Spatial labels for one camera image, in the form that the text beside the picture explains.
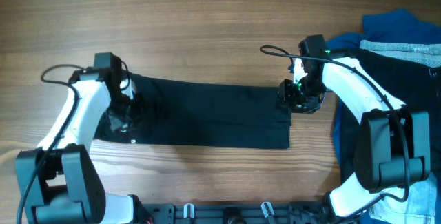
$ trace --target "black cloth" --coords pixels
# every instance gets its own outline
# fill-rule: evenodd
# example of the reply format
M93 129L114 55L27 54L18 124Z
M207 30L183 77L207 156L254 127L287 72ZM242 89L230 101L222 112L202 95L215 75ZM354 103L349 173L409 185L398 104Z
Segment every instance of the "black cloth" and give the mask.
M410 61L384 57L363 50L351 50L362 68L394 97L404 101L409 109L429 113L431 171L441 170L441 75L431 77L429 67ZM359 135L359 125L347 106L342 109L341 172L342 182L353 173L353 153Z
M289 108L277 106L278 88L214 85L130 77L142 95L145 124L137 134L110 131L106 114L95 138L161 145L289 148Z

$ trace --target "light blue denim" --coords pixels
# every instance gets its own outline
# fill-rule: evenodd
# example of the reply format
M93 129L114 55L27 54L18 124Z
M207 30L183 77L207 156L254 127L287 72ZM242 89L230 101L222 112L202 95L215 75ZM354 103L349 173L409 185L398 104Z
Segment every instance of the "light blue denim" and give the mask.
M441 44L420 45L361 41L360 48L380 55L421 63L429 67L441 66ZM430 174L423 182L410 187L405 203L385 198L369 209L371 218L390 223L435 223L436 177Z

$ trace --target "cable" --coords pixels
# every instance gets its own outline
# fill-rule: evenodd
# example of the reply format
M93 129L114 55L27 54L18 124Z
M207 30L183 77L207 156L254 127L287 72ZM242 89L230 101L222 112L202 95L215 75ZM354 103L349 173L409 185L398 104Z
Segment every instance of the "cable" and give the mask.
M32 184L34 183L35 177L40 172L41 168L44 166L44 163L45 163L46 159L49 157L49 154L51 153L51 151L58 144L58 142L63 138L63 134L64 134L66 128L68 127L70 120L74 116L76 109L78 108L80 96L74 86L72 86L66 82L47 80L44 78L44 76L48 72L50 72L54 69L57 69L57 68L76 68L76 69L84 70L84 68L82 68L81 66L78 66L78 65L62 64L62 65L51 66L41 74L40 79L44 83L53 83L53 84L64 85L64 86L69 87L74 92L74 103L72 105L72 109L70 110L68 116L66 117L66 120L64 121L64 123L61 126L60 130L58 131L57 135L55 135L53 142L49 145L48 149L44 152L43 156L39 159L39 162L37 163L34 170L32 171L32 174L29 178L29 182L26 185L26 188L25 188L23 195L21 196L21 199L20 199L19 209L17 212L17 224L21 223L21 217L23 216L23 209L25 207L25 202L26 202L26 199L29 195L30 188L32 187Z
M127 67L127 64L124 61L121 61L125 67L126 75L127 75L127 85L122 87L121 90L126 90L130 85L130 72L129 68Z
M372 202L366 204L364 207L362 207L358 211L354 212L350 216L346 217L345 219L349 219L349 217L354 217L357 214L367 210L369 207L371 207L372 205L374 205L378 201L382 200L384 197L390 197L400 203L404 203L407 200L407 198L409 197L409 187L410 187L409 148L407 147L406 136L404 135L404 130L402 129L400 119L398 118L396 111L392 107L392 104L390 104L390 102L387 100L387 96L383 95L381 93L381 91L372 83L372 81L370 81L365 75L363 75L362 73L357 71L357 69L352 68L352 67L350 67L346 64L343 64L341 62L333 61L330 59L321 59L321 58L314 58L314 57L304 57L304 56L298 56L298 55L291 55L291 54L286 54L285 52L284 52L285 54L280 54L277 52L269 52L269 51L266 51L265 48L271 48L271 49L275 49L275 50L279 50L279 51L282 51L283 49L277 48L273 45L263 45L260 47L260 51L263 52L264 54L278 56L278 57L286 57L286 58L291 59L291 61L292 61L292 59L311 59L311 60L315 60L315 61L322 61L324 63L333 63L333 64L339 65L341 67L344 67L344 68L352 71L353 73L357 74L360 78L362 78L364 81L366 81L366 83L372 87L372 89L377 93L377 95L380 96L381 101L383 101L384 104L386 104L386 106L390 109L390 115L392 117L393 122L396 124L397 129L398 129L398 134L399 134L398 138L401 139L402 146L403 146L403 154L404 154L404 194L403 194L403 197L398 198L397 196L390 194L390 193L380 194L378 198L375 198Z

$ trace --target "blue fabric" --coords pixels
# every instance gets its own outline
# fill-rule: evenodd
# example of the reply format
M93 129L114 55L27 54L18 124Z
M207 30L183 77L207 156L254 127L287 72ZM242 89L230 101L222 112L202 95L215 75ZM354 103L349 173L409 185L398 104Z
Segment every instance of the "blue fabric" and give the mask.
M432 23L419 21L406 10L396 10L385 14L366 15L363 17L363 29L365 34L355 32L335 37L327 42L329 49L359 48L362 40L387 42L387 43L413 43L413 44L437 44L441 43L441 27ZM336 156L340 161L340 128L342 101L338 102L333 140ZM436 210L441 211L441 180L438 179L438 193ZM441 222L441 214L436 217L436 223ZM384 223L364 217L362 223Z

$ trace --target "wood grain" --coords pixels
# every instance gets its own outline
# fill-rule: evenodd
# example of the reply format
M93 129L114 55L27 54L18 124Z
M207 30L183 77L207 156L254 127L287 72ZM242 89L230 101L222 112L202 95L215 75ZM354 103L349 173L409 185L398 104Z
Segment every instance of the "wood grain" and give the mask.
M440 0L0 0L0 223L14 220L14 159L33 149L59 113L66 89L43 85L56 63L87 65L112 51L149 77L278 86L307 35L362 30L364 14L406 8L441 24ZM51 77L67 79L69 70ZM340 183L331 142L336 97L295 114L290 150L122 145L95 141L91 157L106 191L144 203L319 200Z

